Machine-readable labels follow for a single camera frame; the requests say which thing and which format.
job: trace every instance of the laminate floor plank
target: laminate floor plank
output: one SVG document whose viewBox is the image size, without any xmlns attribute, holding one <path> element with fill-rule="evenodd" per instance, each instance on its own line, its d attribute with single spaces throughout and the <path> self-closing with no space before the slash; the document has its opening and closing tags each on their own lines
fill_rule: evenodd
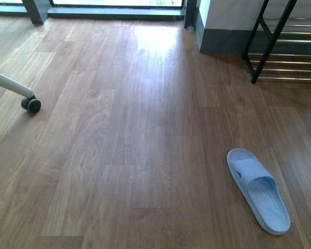
<svg viewBox="0 0 311 249">
<path fill-rule="evenodd" d="M 114 97 L 115 90 L 103 90 L 86 99 L 42 236 L 83 236 Z"/>
<path fill-rule="evenodd" d="M 6 17 L 0 17 L 0 31 L 7 30 L 9 28 L 21 28 L 21 26 L 27 26 L 27 17 L 11 17 L 7 19 Z"/>
<path fill-rule="evenodd" d="M 260 91 L 270 106 L 295 107 L 311 140 L 311 85 L 301 88 L 277 86 L 275 89 L 263 86 Z"/>
<path fill-rule="evenodd" d="M 101 26 L 96 26 L 95 30 L 98 30 L 100 28 Z M 111 32 L 108 32 L 108 34 L 106 35 L 106 42 L 102 46 L 102 52 L 99 56 L 99 64 L 127 61 L 127 54 L 130 54 L 132 57 L 133 53 L 131 53 L 132 51 L 128 48 L 128 46 L 130 40 L 134 40 L 135 37 L 132 36 L 131 33 L 132 29 L 129 26 L 112 26 Z"/>
<path fill-rule="evenodd" d="M 20 80 L 19 73 L 20 67 L 24 67 L 28 63 L 35 52 L 35 48 L 45 37 L 47 31 L 44 27 L 39 26 L 34 28 L 34 26 L 28 26 L 27 30 L 22 28 L 21 32 L 24 32 L 24 37 L 20 41 L 17 41 L 14 49 L 5 57 L 5 59 L 0 64 L 0 73 L 13 78 L 16 81 Z"/>
<path fill-rule="evenodd" d="M 131 209 L 127 249 L 170 249 L 171 209 Z"/>
<path fill-rule="evenodd" d="M 173 28 L 177 29 L 177 46 L 180 49 L 189 49 L 191 51 L 198 51 L 196 42 L 196 35 L 191 29 L 183 29 L 182 25 L 176 25 Z"/>
<path fill-rule="evenodd" d="M 153 49 L 140 42 L 141 50 L 134 59 L 134 68 L 141 72 L 139 84 L 140 124 L 139 129 L 163 127 L 167 135 L 171 132 L 170 108 L 173 103 L 173 85 L 178 74 L 178 66 L 173 64 L 177 56 L 175 46 L 170 46 L 170 39 L 163 41 L 166 53 L 161 48 Z M 143 57 L 143 64 L 138 57 Z"/>
<path fill-rule="evenodd" d="M 96 70 L 91 89 L 116 90 L 124 83 L 129 63 L 124 61 L 104 62 Z"/>
<path fill-rule="evenodd" d="M 15 53 L 15 55 L 19 55 L 22 57 L 28 56 L 28 47 L 27 49 L 23 49 L 23 46 L 27 46 L 25 43 L 28 42 L 29 45 L 34 43 L 38 43 L 43 35 L 39 37 L 33 36 L 30 39 L 31 35 L 33 34 L 46 34 L 47 30 L 44 27 L 39 26 L 35 29 L 32 23 L 27 23 L 27 18 L 16 18 L 12 21 L 8 20 L 7 22 L 3 19 L 0 21 L 0 72 L 3 74 L 7 74 L 12 71 L 12 67 L 15 65 L 10 64 L 7 60 L 11 60 L 10 57 L 11 53 Z"/>
<path fill-rule="evenodd" d="M 83 46 L 82 42 L 65 41 L 62 42 L 60 51 L 55 53 L 53 60 L 33 88 L 42 105 L 42 112 L 37 113 L 37 119 L 47 121 L 50 118 Z"/>
<path fill-rule="evenodd" d="M 96 22 L 94 20 L 71 20 L 70 28 L 65 42 L 82 42 L 87 41 L 92 33 Z"/>
<path fill-rule="evenodd" d="M 251 237 L 255 217 L 227 165 L 226 154 L 234 148 L 234 138 L 226 109 L 203 108 L 202 125 L 214 248 L 259 248 L 257 239 Z"/>
<path fill-rule="evenodd" d="M 170 137 L 164 127 L 146 129 L 140 137 L 131 207 L 170 208 Z"/>
<path fill-rule="evenodd" d="M 131 68 L 117 90 L 109 129 L 101 154 L 103 165 L 136 165 L 142 76 Z"/>
<path fill-rule="evenodd" d="M 285 164 L 283 171 L 290 183 L 289 191 L 298 189 L 303 193 L 304 198 L 292 195 L 306 236 L 311 241 L 311 226 L 304 220 L 304 217 L 309 217 L 306 214 L 311 215 L 311 141 L 294 107 L 271 106 L 270 111 L 274 126 L 270 127 L 269 133 L 272 134 L 274 149 L 279 162 Z M 296 186 L 292 181 L 297 178 L 300 180 Z"/>
<path fill-rule="evenodd" d="M 215 248 L 201 137 L 173 136 L 171 164 L 172 248 Z"/>
<path fill-rule="evenodd" d="M 220 82 L 224 86 L 248 86 L 249 78 L 244 71 L 240 54 L 215 54 Z"/>
<path fill-rule="evenodd" d="M 99 167 L 82 249 L 126 248 L 134 170 L 133 165 Z"/>
<path fill-rule="evenodd" d="M 0 249 L 35 248 L 53 188 L 17 188 L 0 222 Z"/>
<path fill-rule="evenodd" d="M 107 42 L 112 42 L 108 41 L 108 35 L 109 30 L 102 27 L 97 28 L 95 25 L 89 38 L 83 42 L 84 46 L 74 64 L 73 70 L 96 71 L 102 63 L 100 57 L 105 51 Z"/>
<path fill-rule="evenodd" d="M 258 88 L 254 88 L 252 85 L 244 87 L 225 86 L 224 92 L 227 99 L 226 106 L 228 112 L 231 112 L 231 110 L 237 112 L 234 115 L 237 115 L 239 118 L 242 117 L 242 113 L 240 113 L 240 111 L 243 110 L 246 110 L 246 113 L 254 115 L 255 118 L 252 120 L 258 121 L 257 127 L 260 127 L 260 129 L 256 131 L 254 129 L 256 124 L 251 121 L 248 122 L 248 125 L 251 127 L 250 129 L 247 129 L 247 131 L 251 133 L 256 131 L 256 134 L 252 135 L 253 137 L 257 136 L 258 132 L 261 132 L 260 136 L 263 138 L 265 145 L 267 147 L 272 147 L 270 135 L 267 132 L 268 122 L 270 121 L 270 112 L 264 100 L 264 96 L 258 90 Z M 231 120 L 232 127 L 237 128 L 239 124 L 240 122 L 234 121 L 234 118 Z"/>
<path fill-rule="evenodd" d="M 193 71 L 192 52 L 181 51 L 184 60 L 175 67 L 175 75 L 171 88 L 171 104 L 169 113 L 172 117 L 172 136 L 200 135 L 200 110 L 198 108 L 196 75 Z"/>
<path fill-rule="evenodd" d="M 55 187 L 75 135 L 94 72 L 72 71 L 42 136 L 37 151 L 25 166 L 20 187 Z"/>
<path fill-rule="evenodd" d="M 41 236 L 37 241 L 37 249 L 81 249 L 83 237 L 51 237 Z"/>
<path fill-rule="evenodd" d="M 253 106 L 253 100 L 249 98 L 249 87 L 225 88 L 228 100 L 227 112 L 235 140 L 235 145 L 249 151 L 260 148 L 268 144 L 267 131 L 261 128 L 261 122 Z"/>
<path fill-rule="evenodd" d="M 193 57 L 199 107 L 225 106 L 223 84 L 218 73 L 222 69 L 218 68 L 218 59 L 199 52 L 193 53 Z"/>
<path fill-rule="evenodd" d="M 8 140 L 0 146 L 0 220 L 2 219 L 5 209 L 11 200 L 23 171 L 24 164 L 32 156 L 33 150 L 29 144 L 34 144 L 37 137 L 34 134 L 41 132 L 40 126 L 35 126 L 33 122 L 25 123 L 20 127 L 20 136 Z"/>
<path fill-rule="evenodd" d="M 62 44 L 72 27 L 73 20 L 67 19 L 48 19 L 45 27 L 48 30 L 45 37 L 35 48 L 37 52 L 60 52 Z"/>
</svg>

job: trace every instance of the gray baseboard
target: gray baseboard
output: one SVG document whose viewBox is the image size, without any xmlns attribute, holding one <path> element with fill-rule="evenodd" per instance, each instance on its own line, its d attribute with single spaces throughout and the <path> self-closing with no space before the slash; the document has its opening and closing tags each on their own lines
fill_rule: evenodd
<svg viewBox="0 0 311 249">
<path fill-rule="evenodd" d="M 0 5 L 0 16 L 4 17 L 27 17 L 24 6 L 4 6 Z"/>
<path fill-rule="evenodd" d="M 200 13 L 196 20 L 196 37 L 201 53 L 243 53 L 251 31 L 249 30 L 218 30 L 205 29 Z M 304 40 L 303 35 L 281 35 L 279 39 Z M 263 53 L 267 38 L 263 31 L 257 31 L 250 53 Z M 273 54 L 302 54 L 311 55 L 311 44 L 307 43 L 276 43 Z"/>
<path fill-rule="evenodd" d="M 54 18 L 86 18 L 100 20 L 143 20 L 179 21 L 183 20 L 181 9 L 131 9 L 131 8 L 51 8 L 48 15 Z"/>
</svg>

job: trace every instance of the wooden floor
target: wooden floor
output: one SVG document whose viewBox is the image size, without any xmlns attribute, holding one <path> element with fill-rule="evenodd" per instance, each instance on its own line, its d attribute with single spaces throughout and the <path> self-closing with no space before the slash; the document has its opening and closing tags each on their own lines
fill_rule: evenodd
<svg viewBox="0 0 311 249">
<path fill-rule="evenodd" d="M 249 83 L 182 22 L 0 17 L 0 248 L 311 248 L 311 85 Z M 253 152 L 291 218 L 257 223 L 227 166 Z"/>
</svg>

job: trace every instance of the white chair leg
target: white chair leg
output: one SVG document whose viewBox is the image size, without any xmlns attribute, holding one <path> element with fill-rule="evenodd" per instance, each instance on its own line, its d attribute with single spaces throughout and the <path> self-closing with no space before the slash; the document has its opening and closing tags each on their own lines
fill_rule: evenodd
<svg viewBox="0 0 311 249">
<path fill-rule="evenodd" d="M 36 113 L 40 110 L 41 103 L 36 99 L 34 91 L 29 87 L 26 87 L 2 74 L 0 74 L 0 86 L 24 96 L 25 98 L 21 102 L 24 109 L 31 113 Z"/>
<path fill-rule="evenodd" d="M 32 98 L 35 95 L 34 91 L 29 87 L 26 87 L 2 74 L 0 74 L 0 86 L 27 98 Z"/>
</svg>

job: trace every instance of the metal rack bar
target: metal rack bar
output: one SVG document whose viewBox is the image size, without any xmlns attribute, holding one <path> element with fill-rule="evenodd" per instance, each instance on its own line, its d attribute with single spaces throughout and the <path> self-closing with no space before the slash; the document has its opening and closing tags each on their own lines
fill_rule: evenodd
<svg viewBox="0 0 311 249">
<path fill-rule="evenodd" d="M 275 63 L 275 64 L 278 64 L 279 66 L 281 66 L 281 65 L 304 66 L 304 68 L 298 68 L 298 69 L 295 69 L 295 68 L 291 68 L 291 69 L 289 69 L 289 68 L 265 68 L 264 70 L 266 72 L 270 72 L 270 73 L 271 72 L 294 73 L 294 74 L 298 74 L 298 75 L 300 73 L 311 74 L 311 68 L 309 68 L 309 66 L 311 66 L 311 62 L 310 62 L 311 56 L 308 56 L 309 59 L 307 61 L 301 61 L 301 62 L 300 61 L 291 61 L 291 59 L 288 60 L 288 58 L 287 59 L 279 59 L 280 61 L 278 61 L 274 57 L 272 57 L 270 61 L 267 61 L 274 45 L 276 44 L 276 42 L 311 44 L 311 31 L 307 31 L 307 32 L 304 32 L 304 31 L 284 31 L 284 32 L 282 32 L 284 27 L 298 27 L 298 28 L 306 27 L 306 28 L 311 29 L 310 23 L 308 23 L 308 24 L 301 24 L 301 23 L 299 23 L 299 24 L 294 24 L 294 23 L 286 24 L 286 22 L 288 20 L 290 20 L 290 21 L 311 21 L 311 18 L 289 18 L 289 15 L 291 14 L 296 2 L 297 2 L 297 0 L 289 0 L 288 1 L 286 8 L 281 15 L 281 18 L 274 18 L 274 17 L 264 18 L 263 14 L 264 14 L 265 9 L 267 7 L 268 0 L 264 1 L 263 6 L 260 10 L 260 13 L 257 17 L 255 26 L 251 32 L 250 37 L 249 37 L 249 41 L 247 43 L 247 46 L 246 46 L 246 48 L 243 52 L 243 55 L 242 55 L 242 59 L 246 61 L 247 66 L 249 68 L 249 71 L 251 73 L 252 79 L 250 82 L 252 84 L 255 84 L 258 78 L 261 78 L 261 79 L 300 80 L 300 81 L 311 80 L 311 78 L 305 77 L 304 75 L 301 75 L 300 77 L 277 77 L 277 76 L 276 77 L 259 77 L 261 71 L 263 70 L 263 68 L 266 64 L 266 62 L 267 63 Z M 267 20 L 278 20 L 278 23 L 277 24 L 272 24 L 272 23 L 266 24 L 265 21 L 267 21 Z M 252 44 L 252 41 L 255 37 L 255 34 L 256 34 L 256 31 L 257 31 L 257 28 L 259 25 L 261 25 L 261 27 L 263 28 L 263 31 L 266 34 L 266 36 L 268 37 L 269 42 L 268 42 L 268 44 L 264 50 L 264 53 L 260 54 L 261 59 L 260 60 L 256 60 L 256 59 L 251 60 L 249 55 L 248 55 L 248 52 L 249 52 L 250 46 Z M 271 31 L 269 27 L 276 27 L 276 28 L 274 31 Z M 284 36 L 284 37 L 281 37 L 281 39 L 279 39 L 280 34 L 287 35 L 287 37 Z M 307 35 L 307 39 L 296 38 L 296 37 L 293 37 L 290 35 Z M 295 55 L 295 54 L 286 54 L 286 55 L 281 54 L 281 56 L 293 57 L 293 56 L 297 56 L 297 55 Z"/>
<path fill-rule="evenodd" d="M 250 55 L 254 55 L 254 56 L 262 56 L 262 53 L 251 53 Z M 311 57 L 309 55 L 302 55 L 302 54 L 283 54 L 283 53 L 273 53 L 273 56 L 295 56 L 295 57 Z"/>
<path fill-rule="evenodd" d="M 289 0 L 288 1 L 288 4 L 286 5 L 285 11 L 282 13 L 281 18 L 280 18 L 278 24 L 276 25 L 275 31 L 272 34 L 271 40 L 268 43 L 268 45 L 267 45 L 267 47 L 266 47 L 266 49 L 264 51 L 264 54 L 263 54 L 263 56 L 262 56 L 262 58 L 261 58 L 261 60 L 260 60 L 260 62 L 258 64 L 258 66 L 257 66 L 257 69 L 254 70 L 254 74 L 251 74 L 252 75 L 252 79 L 251 79 L 250 82 L 252 84 L 255 84 L 257 82 L 257 79 L 258 79 L 258 77 L 259 77 L 259 75 L 260 75 L 260 73 L 261 73 L 261 71 L 262 71 L 262 69 L 263 69 L 263 67 L 264 67 L 268 57 L 270 56 L 270 53 L 271 53 L 271 51 L 272 51 L 276 41 L 278 40 L 278 37 L 279 37 L 282 29 L 284 28 L 284 26 L 285 26 L 285 24 L 286 24 L 286 22 L 287 22 L 287 20 L 289 18 L 289 15 L 291 14 L 291 12 L 292 12 L 296 2 L 297 2 L 297 0 Z M 263 4 L 263 7 L 262 7 L 262 10 L 260 11 L 260 14 L 259 14 L 259 16 L 257 18 L 257 21 L 256 21 L 256 24 L 255 24 L 255 26 L 257 26 L 257 27 L 260 24 L 260 20 L 263 18 L 263 14 L 265 12 L 267 4 L 268 4 L 268 0 L 265 0 L 264 4 Z M 256 34 L 256 32 L 253 32 L 251 34 L 250 39 L 249 39 L 249 40 L 251 40 L 251 42 L 248 43 L 248 45 L 247 45 L 247 47 L 246 47 L 246 49 L 245 49 L 245 51 L 243 53 L 243 56 L 242 56 L 242 58 L 247 61 L 248 67 L 249 67 L 249 63 L 248 63 L 247 53 L 249 51 L 249 48 L 251 46 L 251 43 L 252 43 L 252 40 L 253 40 L 255 34 Z"/>
<path fill-rule="evenodd" d="M 264 20 L 280 20 L 278 17 L 264 17 Z M 289 21 L 311 21 L 311 18 L 288 18 Z"/>
</svg>

